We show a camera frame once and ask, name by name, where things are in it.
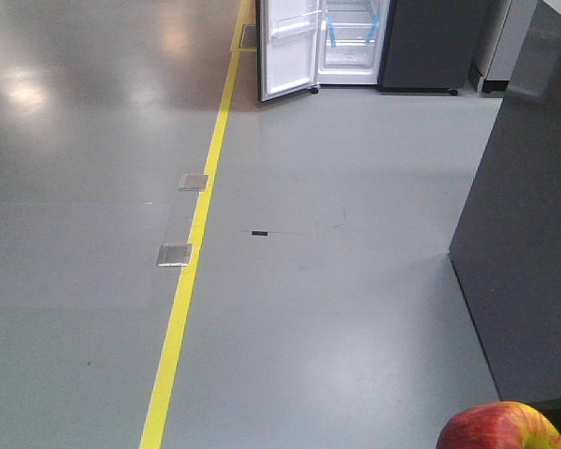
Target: blue tape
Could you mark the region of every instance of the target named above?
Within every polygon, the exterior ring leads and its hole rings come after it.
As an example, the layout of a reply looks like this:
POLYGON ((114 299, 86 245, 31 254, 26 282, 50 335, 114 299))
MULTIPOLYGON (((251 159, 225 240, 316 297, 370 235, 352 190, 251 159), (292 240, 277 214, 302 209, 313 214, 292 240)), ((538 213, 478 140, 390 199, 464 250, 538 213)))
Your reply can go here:
POLYGON ((370 31, 366 37, 366 43, 369 44, 372 42, 372 39, 376 35, 376 31, 378 30, 378 24, 381 22, 381 13, 378 12, 372 19, 372 26, 370 26, 370 31))
POLYGON ((328 26, 328 34, 330 35, 330 46, 337 46, 337 37, 335 36, 335 26, 333 25, 333 20, 328 14, 326 14, 326 26, 328 26))

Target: open refrigerator door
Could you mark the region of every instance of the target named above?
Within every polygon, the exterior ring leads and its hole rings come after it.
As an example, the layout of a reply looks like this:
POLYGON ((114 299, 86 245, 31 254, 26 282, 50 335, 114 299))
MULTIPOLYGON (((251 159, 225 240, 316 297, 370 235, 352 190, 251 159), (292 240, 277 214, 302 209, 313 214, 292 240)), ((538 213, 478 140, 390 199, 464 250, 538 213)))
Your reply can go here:
POLYGON ((389 6, 389 0, 325 1, 321 84, 376 84, 389 6))
POLYGON ((260 101, 317 83, 322 1, 257 1, 260 101))

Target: metal floor plate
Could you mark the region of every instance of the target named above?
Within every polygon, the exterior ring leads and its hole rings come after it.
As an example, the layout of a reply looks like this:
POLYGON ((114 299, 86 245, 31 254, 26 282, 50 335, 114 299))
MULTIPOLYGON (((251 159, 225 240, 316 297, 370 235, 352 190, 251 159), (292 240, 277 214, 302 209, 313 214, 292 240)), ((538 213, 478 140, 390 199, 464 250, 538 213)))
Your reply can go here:
POLYGON ((257 28, 255 25, 243 25, 241 32, 241 49, 256 49, 258 45, 257 28))
POLYGON ((158 267, 187 267, 191 260, 191 243, 162 245, 158 253, 158 267))
POLYGON ((180 192, 203 192, 208 185, 208 175, 184 174, 180 178, 180 192))

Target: dark gray counter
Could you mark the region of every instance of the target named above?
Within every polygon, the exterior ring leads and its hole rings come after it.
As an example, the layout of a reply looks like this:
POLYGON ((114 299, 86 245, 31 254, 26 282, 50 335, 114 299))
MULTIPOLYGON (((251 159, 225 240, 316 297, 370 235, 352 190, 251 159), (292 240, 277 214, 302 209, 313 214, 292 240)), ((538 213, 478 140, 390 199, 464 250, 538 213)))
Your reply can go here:
POLYGON ((539 2, 451 245, 503 399, 561 399, 561 16, 539 2))

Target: refrigerator door shelf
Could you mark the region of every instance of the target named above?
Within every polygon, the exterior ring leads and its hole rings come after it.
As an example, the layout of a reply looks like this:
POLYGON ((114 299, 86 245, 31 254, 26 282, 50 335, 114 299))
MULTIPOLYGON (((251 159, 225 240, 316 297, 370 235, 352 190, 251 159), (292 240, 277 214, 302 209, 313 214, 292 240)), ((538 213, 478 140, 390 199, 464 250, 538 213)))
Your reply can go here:
POLYGON ((272 32, 269 35, 268 41, 318 31, 320 26, 318 16, 321 12, 321 10, 315 10, 301 16, 276 21, 270 27, 272 32))

